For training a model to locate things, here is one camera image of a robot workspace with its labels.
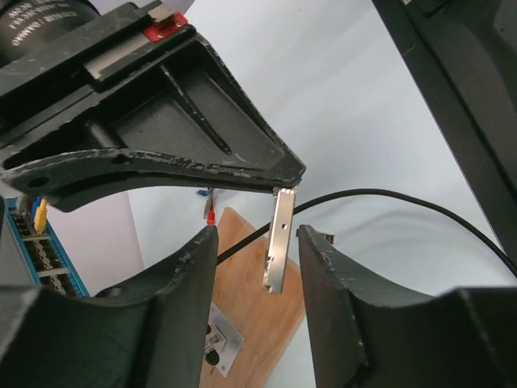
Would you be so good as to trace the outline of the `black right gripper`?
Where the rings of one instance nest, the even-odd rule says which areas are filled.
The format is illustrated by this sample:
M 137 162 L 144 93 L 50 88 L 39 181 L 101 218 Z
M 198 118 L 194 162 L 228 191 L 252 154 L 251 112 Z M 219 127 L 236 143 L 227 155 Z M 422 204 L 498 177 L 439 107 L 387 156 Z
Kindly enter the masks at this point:
M 1 180 L 71 212 L 138 188 L 293 188 L 303 162 L 180 11 L 1 4 Z

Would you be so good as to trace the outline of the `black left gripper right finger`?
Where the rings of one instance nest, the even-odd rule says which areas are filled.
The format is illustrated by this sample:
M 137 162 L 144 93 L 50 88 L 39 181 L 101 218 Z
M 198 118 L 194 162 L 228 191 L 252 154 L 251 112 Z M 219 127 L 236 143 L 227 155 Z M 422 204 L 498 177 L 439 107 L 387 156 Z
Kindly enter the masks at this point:
M 433 297 L 374 273 L 310 226 L 298 242 L 317 386 L 515 386 L 515 288 Z

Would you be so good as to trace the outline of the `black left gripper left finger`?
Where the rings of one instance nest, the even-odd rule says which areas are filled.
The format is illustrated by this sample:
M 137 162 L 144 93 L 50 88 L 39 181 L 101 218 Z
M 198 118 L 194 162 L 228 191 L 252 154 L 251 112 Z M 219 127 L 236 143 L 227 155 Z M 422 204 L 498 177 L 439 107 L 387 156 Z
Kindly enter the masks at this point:
M 217 248 L 207 226 L 94 297 L 2 286 L 2 386 L 198 386 Z

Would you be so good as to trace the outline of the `silver SFP module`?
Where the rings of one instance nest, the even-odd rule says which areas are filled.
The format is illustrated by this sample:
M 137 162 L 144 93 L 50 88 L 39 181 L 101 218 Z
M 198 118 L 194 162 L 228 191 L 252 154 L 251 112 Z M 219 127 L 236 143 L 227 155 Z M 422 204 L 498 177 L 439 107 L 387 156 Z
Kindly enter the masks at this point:
M 268 235 L 263 286 L 269 293 L 282 293 L 292 232 L 297 187 L 277 188 L 275 207 Z

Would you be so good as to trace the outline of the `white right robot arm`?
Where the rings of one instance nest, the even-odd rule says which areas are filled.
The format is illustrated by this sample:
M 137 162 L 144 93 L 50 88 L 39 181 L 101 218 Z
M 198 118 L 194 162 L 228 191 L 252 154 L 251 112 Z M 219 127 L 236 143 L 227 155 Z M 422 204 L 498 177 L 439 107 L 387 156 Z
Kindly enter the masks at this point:
M 516 4 L 374 4 L 516 268 Z M 273 192 L 305 168 L 162 2 L 1 4 L 1 179 L 58 209 L 152 186 Z

